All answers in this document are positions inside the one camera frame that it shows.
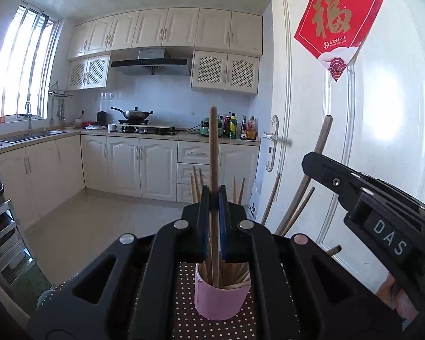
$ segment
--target red fu sign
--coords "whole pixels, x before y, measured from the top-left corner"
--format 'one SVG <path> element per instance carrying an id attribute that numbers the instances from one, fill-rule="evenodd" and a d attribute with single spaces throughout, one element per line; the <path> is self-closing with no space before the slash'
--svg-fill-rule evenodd
<path id="1" fill-rule="evenodd" d="M 295 39 L 336 81 L 355 56 L 383 0 L 310 0 Z"/>

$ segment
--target window bar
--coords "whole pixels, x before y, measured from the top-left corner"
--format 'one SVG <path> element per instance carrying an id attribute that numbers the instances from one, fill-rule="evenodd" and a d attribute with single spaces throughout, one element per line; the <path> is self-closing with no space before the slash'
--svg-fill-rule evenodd
<path id="1" fill-rule="evenodd" d="M 14 47 L 16 46 L 17 37 L 18 37 L 18 35 L 19 35 L 20 28 L 21 28 L 22 24 L 24 23 L 25 17 L 27 16 L 28 9 L 29 9 L 29 5 L 27 4 L 27 6 L 25 7 L 25 11 L 24 11 L 24 13 L 22 14 L 22 19 L 20 20 L 19 28 L 17 29 L 16 36 L 14 37 L 14 41 L 12 42 L 11 51 L 9 52 L 9 57 L 8 57 L 8 66 L 6 67 L 6 75 L 8 75 L 8 70 L 9 70 L 9 65 L 10 65 L 10 58 L 11 58 L 12 53 L 13 53 L 13 51 L 14 51 Z M 3 116 L 3 114 L 5 113 L 5 95 L 6 95 L 5 86 L 3 86 L 3 95 L 2 95 L 2 116 Z"/>
<path id="2" fill-rule="evenodd" d="M 44 67 L 42 70 L 43 74 L 41 76 L 42 80 L 41 80 L 41 87 L 39 90 L 40 96 L 38 98 L 38 112 L 40 115 L 43 113 L 42 112 L 44 108 L 43 101 L 45 100 L 44 93 L 46 92 L 46 87 L 48 87 L 47 82 L 50 81 L 50 78 L 48 78 L 48 74 L 49 74 L 48 70 L 49 70 L 49 67 L 51 67 L 51 62 L 53 62 L 52 53 L 55 47 L 56 37 L 58 36 L 59 29 L 60 29 L 59 21 L 52 21 L 52 23 L 53 23 L 52 32 L 49 39 L 49 45 L 46 50 L 46 56 L 44 57 Z"/>
<path id="3" fill-rule="evenodd" d="M 39 44 L 41 43 L 41 37 L 43 36 L 43 33 L 46 29 L 46 25 L 47 22 L 49 20 L 49 16 L 44 15 L 46 18 L 44 19 L 44 23 L 41 26 L 41 33 L 39 34 L 39 38 L 38 38 L 38 42 L 36 43 L 36 47 L 35 47 L 35 53 L 33 54 L 33 61 L 32 61 L 32 68 L 30 69 L 30 80 L 28 81 L 28 92 L 27 92 L 27 102 L 25 103 L 25 107 L 27 107 L 28 104 L 28 108 L 30 109 L 30 88 L 32 86 L 32 81 L 33 81 L 33 71 L 35 69 L 35 63 L 36 63 L 36 54 L 38 53 L 38 49 L 39 49 Z"/>
<path id="4" fill-rule="evenodd" d="M 30 34 L 30 39 L 28 40 L 28 44 L 27 44 L 27 49 L 25 50 L 25 55 L 24 55 L 24 63 L 22 64 L 22 69 L 20 71 L 20 77 L 19 77 L 19 85 L 17 87 L 17 103 L 16 103 L 16 116 L 18 117 L 19 115 L 19 97 L 20 97 L 20 83 L 22 81 L 22 74 L 24 73 L 24 68 L 25 68 L 25 62 L 27 61 L 27 54 L 28 54 L 28 49 L 30 48 L 30 43 L 32 42 L 32 38 L 33 38 L 33 34 L 35 33 L 35 29 L 38 25 L 39 19 L 41 18 L 41 14 L 43 12 L 40 11 L 39 14 L 36 16 L 34 22 L 33 22 L 33 26 L 32 26 L 32 33 Z M 30 112 L 30 102 L 26 102 L 25 103 L 25 109 L 27 111 L 27 114 L 31 114 Z"/>

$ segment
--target drawer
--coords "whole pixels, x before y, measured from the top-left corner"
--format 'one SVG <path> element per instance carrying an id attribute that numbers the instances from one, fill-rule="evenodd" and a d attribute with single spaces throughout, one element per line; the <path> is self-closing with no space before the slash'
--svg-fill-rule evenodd
<path id="1" fill-rule="evenodd" d="M 192 163 L 178 163 L 178 174 L 177 174 L 177 183 L 178 184 L 189 184 L 190 186 L 190 175 L 194 173 L 194 168 L 197 169 L 197 178 L 200 183 L 200 170 L 202 169 L 203 174 L 203 184 L 209 185 L 209 166 L 202 164 L 192 164 Z"/>
<path id="2" fill-rule="evenodd" d="M 209 143 L 178 142 L 178 162 L 209 165 Z"/>
<path id="3" fill-rule="evenodd" d="M 176 201 L 193 203 L 190 184 L 176 184 Z"/>

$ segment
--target window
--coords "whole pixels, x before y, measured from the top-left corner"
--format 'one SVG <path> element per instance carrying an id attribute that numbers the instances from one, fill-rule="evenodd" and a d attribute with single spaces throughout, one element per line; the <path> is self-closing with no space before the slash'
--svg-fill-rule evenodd
<path id="1" fill-rule="evenodd" d="M 0 116 L 44 117 L 48 73 L 59 21 L 22 2 L 0 52 Z"/>

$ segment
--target wok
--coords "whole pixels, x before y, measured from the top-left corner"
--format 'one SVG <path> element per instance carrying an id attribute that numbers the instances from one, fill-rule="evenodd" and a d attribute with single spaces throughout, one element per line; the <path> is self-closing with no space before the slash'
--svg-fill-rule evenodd
<path id="1" fill-rule="evenodd" d="M 153 113 L 153 111 L 151 112 L 137 111 L 138 107 L 135 107 L 134 110 L 131 110 L 131 111 L 123 111 L 116 107 L 111 107 L 111 109 L 121 112 L 123 116 L 129 121 L 143 121 Z"/>

